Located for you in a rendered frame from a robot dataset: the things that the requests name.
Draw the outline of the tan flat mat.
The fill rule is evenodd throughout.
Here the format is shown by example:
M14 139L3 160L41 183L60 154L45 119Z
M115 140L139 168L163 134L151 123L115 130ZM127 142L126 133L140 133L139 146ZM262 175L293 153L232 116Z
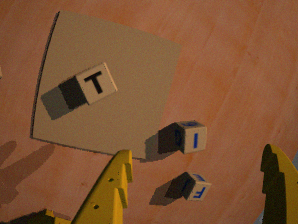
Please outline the tan flat mat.
M60 10L39 86L33 137L150 159L182 45ZM75 76L105 62L117 92L88 105Z

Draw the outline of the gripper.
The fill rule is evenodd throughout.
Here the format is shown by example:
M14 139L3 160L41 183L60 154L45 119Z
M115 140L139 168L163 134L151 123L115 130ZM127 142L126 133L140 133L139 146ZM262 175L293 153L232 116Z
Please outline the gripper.
M266 194L262 224L298 224L298 171L277 146L266 144L261 160ZM88 193L71 224L123 224L127 183L133 182L132 152L118 151Z

